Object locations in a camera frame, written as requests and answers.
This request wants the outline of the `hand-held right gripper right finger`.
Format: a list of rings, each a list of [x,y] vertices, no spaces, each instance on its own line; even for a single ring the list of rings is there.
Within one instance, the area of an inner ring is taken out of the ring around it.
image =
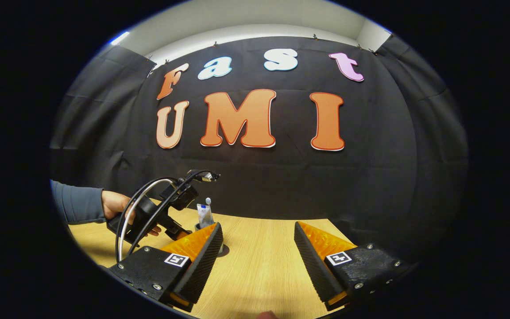
[[[305,222],[295,222],[294,241],[328,311],[361,305],[415,269],[378,244],[356,245]]]

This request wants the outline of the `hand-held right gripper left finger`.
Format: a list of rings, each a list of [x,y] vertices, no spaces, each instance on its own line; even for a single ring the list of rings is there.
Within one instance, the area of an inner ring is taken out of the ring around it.
[[[144,246],[108,271],[140,293],[190,312],[222,244],[223,232],[217,222],[161,249]]]

